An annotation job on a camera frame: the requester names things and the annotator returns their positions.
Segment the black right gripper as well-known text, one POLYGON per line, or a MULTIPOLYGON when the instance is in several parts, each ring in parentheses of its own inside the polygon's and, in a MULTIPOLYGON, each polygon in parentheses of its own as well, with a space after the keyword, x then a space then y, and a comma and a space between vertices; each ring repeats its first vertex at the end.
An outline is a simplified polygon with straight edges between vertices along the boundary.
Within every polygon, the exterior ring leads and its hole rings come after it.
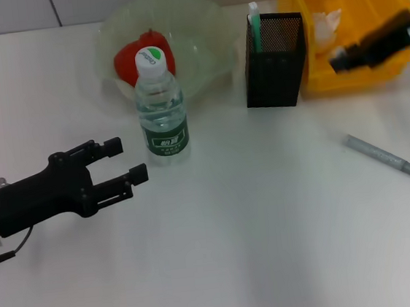
POLYGON ((339 46, 328 60, 329 65, 338 74, 361 67, 378 66, 407 48, 410 48, 410 9, 400 11, 367 34, 360 43, 339 46))

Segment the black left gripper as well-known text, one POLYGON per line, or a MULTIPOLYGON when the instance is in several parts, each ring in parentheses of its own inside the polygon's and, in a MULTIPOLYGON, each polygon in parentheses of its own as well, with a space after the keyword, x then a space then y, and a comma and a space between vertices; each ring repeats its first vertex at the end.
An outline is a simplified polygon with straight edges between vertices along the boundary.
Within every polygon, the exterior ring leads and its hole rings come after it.
POLYGON ((97 205, 103 209, 131 199, 132 187, 149 179, 145 163, 95 186, 87 169, 102 158, 121 153, 123 147, 118 137, 103 144, 90 140, 66 153, 53 154, 43 171, 1 188, 0 236, 10 237, 62 213, 90 217, 97 213, 97 205))

